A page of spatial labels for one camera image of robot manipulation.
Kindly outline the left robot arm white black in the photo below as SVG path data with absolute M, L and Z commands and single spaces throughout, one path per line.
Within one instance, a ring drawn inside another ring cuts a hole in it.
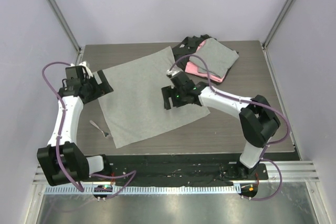
M 91 174 L 105 182 L 112 174 L 106 155 L 86 157 L 78 148 L 77 131 L 81 112 L 85 104 L 113 92 L 103 71 L 96 77 L 87 62 L 68 64 L 62 87 L 54 91 L 58 99 L 58 114 L 54 131 L 46 147 L 37 151 L 38 162 L 51 186 L 72 183 L 80 192 L 84 191 L 81 181 Z

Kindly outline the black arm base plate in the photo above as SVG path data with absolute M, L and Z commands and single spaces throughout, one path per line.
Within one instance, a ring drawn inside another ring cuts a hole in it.
M 130 186 L 201 187 L 227 186 L 238 181 L 268 180 L 265 164 L 250 175 L 238 168 L 238 154 L 108 155 L 116 176 L 136 171 Z

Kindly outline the grey cloth napkin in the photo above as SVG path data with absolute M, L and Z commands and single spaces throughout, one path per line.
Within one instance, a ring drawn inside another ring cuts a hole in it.
M 171 47 L 166 47 L 103 70 L 113 92 L 99 98 L 99 104 L 116 148 L 156 137 L 210 114 L 208 108 L 192 104 L 164 108 L 161 89 L 171 85 L 166 72 L 174 61 Z

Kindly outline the silver metal fork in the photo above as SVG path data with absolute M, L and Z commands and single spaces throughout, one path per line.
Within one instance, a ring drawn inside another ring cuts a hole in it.
M 92 126 L 94 126 L 97 130 L 99 130 L 105 138 L 107 138 L 109 140 L 113 139 L 112 135 L 109 132 L 106 132 L 106 131 L 102 130 L 94 121 L 90 120 L 89 123 Z

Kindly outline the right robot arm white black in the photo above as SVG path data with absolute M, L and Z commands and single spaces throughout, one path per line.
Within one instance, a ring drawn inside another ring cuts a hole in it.
M 171 86 L 161 89 L 166 110 L 188 104 L 210 107 L 238 119 L 246 140 L 239 161 L 229 171 L 232 178 L 250 179 L 269 140 L 280 127 L 275 112 L 268 109 L 267 99 L 261 95 L 254 98 L 239 97 L 212 88 L 205 82 L 195 84 L 184 72 L 167 72 Z

